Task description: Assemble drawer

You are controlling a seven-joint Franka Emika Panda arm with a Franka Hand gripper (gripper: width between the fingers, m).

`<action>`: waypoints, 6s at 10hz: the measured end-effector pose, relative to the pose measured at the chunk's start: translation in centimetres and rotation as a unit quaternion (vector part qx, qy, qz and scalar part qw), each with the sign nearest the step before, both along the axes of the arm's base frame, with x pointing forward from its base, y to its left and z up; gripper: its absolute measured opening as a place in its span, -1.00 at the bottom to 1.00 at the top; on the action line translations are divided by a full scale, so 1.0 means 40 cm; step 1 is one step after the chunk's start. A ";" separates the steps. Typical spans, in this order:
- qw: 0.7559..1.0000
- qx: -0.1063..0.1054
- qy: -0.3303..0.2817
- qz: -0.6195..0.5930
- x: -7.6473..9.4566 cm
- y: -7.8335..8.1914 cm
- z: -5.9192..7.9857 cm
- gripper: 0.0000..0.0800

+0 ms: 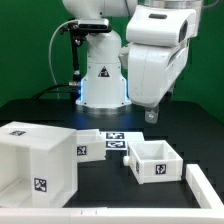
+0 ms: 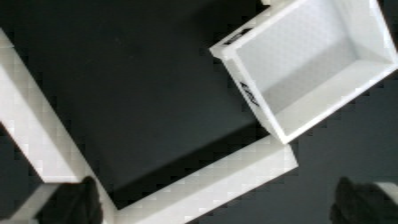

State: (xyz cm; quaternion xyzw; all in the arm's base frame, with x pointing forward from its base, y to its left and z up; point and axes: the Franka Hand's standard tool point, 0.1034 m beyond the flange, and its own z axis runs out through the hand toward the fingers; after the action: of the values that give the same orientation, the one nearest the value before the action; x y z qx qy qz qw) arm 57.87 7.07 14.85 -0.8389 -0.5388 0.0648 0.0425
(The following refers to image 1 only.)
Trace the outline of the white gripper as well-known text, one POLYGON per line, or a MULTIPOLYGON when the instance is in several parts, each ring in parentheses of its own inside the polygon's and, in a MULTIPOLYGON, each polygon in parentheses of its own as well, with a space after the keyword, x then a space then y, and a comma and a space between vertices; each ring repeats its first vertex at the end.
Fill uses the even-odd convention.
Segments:
POLYGON ((128 95, 145 109, 145 121, 155 124, 156 107, 186 66, 188 48, 133 44, 128 55, 128 95))

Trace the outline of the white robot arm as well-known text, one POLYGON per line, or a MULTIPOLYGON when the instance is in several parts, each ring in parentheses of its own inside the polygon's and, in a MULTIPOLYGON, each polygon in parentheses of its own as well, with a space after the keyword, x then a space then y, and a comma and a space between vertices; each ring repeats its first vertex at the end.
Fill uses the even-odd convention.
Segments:
POLYGON ((62 0, 74 43, 87 43, 78 108, 110 114, 131 105, 158 120, 198 33, 202 0, 62 0))

